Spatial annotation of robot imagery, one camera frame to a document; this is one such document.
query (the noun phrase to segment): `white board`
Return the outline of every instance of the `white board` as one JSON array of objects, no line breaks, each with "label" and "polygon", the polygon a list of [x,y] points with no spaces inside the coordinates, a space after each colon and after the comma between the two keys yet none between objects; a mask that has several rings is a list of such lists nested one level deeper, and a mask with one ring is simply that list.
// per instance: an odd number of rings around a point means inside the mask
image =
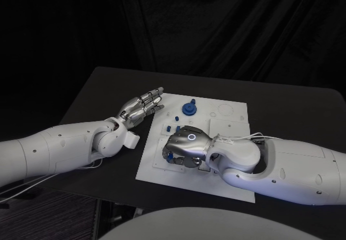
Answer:
[{"label": "white board", "polygon": [[[196,100],[196,114],[186,116],[182,108],[192,99]],[[228,185],[205,163],[199,168],[186,168],[168,163],[163,158],[163,146],[178,126],[193,126],[211,137],[218,133],[231,137],[248,136],[247,103],[165,93],[160,104],[165,108],[153,117],[136,179],[254,203],[254,192]]]}]

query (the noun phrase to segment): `silver hand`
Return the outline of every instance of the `silver hand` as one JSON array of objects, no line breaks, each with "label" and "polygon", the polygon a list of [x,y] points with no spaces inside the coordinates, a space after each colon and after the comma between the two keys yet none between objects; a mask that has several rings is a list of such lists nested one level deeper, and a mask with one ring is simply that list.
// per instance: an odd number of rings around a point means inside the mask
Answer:
[{"label": "silver hand", "polygon": [[165,88],[159,87],[153,91],[149,91],[140,97],[134,97],[123,106],[117,119],[123,122],[127,129],[136,127],[144,120],[144,117],[160,109],[165,105],[157,105],[162,101],[160,95],[165,92]]}]

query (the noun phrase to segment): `blue part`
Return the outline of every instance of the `blue part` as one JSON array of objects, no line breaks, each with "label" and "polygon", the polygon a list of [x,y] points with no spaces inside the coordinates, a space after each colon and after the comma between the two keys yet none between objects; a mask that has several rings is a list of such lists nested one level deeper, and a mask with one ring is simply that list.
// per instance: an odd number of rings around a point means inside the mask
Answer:
[{"label": "blue part", "polygon": [[173,159],[173,153],[168,154],[168,161]]},{"label": "blue part", "polygon": [[182,106],[182,112],[186,116],[192,116],[198,111],[196,105],[193,103],[186,103]]}]

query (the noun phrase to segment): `robotic hand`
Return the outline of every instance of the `robotic hand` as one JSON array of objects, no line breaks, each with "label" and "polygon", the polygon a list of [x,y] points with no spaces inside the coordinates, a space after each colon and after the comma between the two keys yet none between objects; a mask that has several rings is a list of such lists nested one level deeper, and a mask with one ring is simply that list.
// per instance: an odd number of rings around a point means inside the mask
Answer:
[{"label": "robotic hand", "polygon": [[38,176],[68,172],[114,156],[123,145],[134,149],[140,136],[129,129],[165,108],[163,87],[133,98],[116,117],[51,127],[35,135],[0,142],[0,187]]},{"label": "robotic hand", "polygon": [[[170,136],[162,155],[170,164],[188,168],[205,161],[231,186],[258,194],[304,205],[346,204],[346,154],[310,143],[211,138],[201,129],[185,126]],[[267,168],[253,174],[261,155]]]}]

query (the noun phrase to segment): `circular cutout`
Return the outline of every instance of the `circular cutout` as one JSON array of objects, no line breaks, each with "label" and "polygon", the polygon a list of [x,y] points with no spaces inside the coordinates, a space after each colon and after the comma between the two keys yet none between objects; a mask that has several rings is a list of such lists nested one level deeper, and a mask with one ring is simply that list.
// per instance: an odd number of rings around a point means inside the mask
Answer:
[{"label": "circular cutout", "polygon": [[196,139],[196,135],[195,135],[195,134],[191,134],[191,135],[188,136],[188,138],[189,138],[189,140],[195,140],[195,139]]},{"label": "circular cutout", "polygon": [[231,116],[234,114],[234,108],[228,104],[221,104],[218,106],[218,112],[224,116]]}]

